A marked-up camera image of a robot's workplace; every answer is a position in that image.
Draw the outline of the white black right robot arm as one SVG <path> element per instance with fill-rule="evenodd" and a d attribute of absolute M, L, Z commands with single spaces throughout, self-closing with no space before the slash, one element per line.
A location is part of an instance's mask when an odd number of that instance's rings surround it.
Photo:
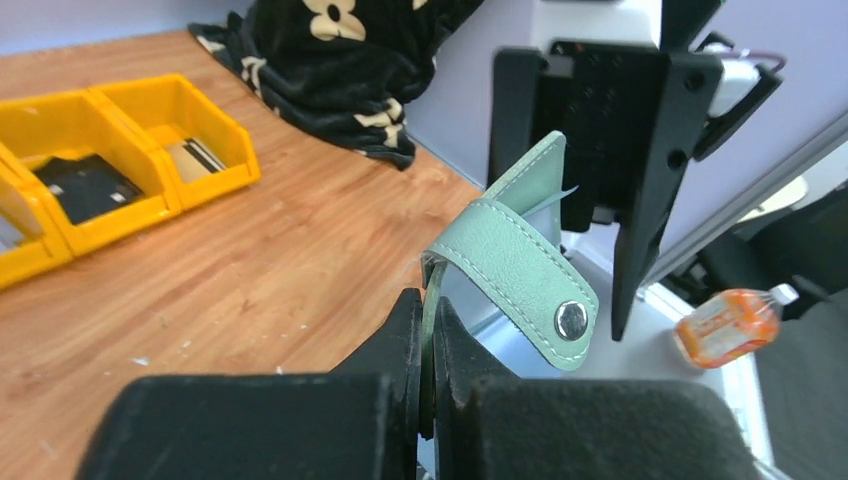
<path fill-rule="evenodd" d="M 557 1 L 531 46 L 493 59 L 488 177 L 551 131 L 564 230 L 618 226 L 611 337 L 625 332 L 687 165 L 711 155 L 781 85 L 785 59 L 707 32 L 717 1 Z"/>

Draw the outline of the mint green leather card holder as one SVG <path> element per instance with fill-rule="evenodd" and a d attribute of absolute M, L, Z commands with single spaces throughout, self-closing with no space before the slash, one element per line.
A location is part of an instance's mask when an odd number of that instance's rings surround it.
<path fill-rule="evenodd" d="M 586 359 L 599 299 L 560 251 L 560 203 L 574 193 L 562 186 L 567 141 L 546 134 L 470 202 L 420 256 L 424 287 L 421 321 L 420 429 L 436 426 L 435 347 L 438 307 L 450 276 L 474 300 L 495 308 L 496 322 L 520 335 L 525 360 L 509 369 L 522 379 L 556 379 Z"/>

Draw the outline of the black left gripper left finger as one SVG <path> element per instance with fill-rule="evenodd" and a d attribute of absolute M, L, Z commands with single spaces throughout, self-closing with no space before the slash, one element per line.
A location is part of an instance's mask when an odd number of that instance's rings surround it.
<path fill-rule="evenodd" d="M 117 395 L 79 479 L 413 479 L 422 299 L 326 373 L 159 375 Z"/>

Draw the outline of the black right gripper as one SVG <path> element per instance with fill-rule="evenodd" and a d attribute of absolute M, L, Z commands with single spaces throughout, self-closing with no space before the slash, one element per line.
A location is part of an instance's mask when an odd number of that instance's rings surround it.
<path fill-rule="evenodd" d="M 688 162 L 722 77 L 719 59 L 651 47 L 557 42 L 493 58 L 489 181 L 552 131 L 567 142 L 567 231 L 617 224 L 611 337 L 621 340 L 654 265 Z"/>

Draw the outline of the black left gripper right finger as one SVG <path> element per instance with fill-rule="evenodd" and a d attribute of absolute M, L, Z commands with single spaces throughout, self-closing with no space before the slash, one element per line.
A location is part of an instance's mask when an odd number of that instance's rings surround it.
<path fill-rule="evenodd" d="M 665 380 L 523 379 L 435 310 L 435 474 L 440 479 L 755 479 L 713 390 Z"/>

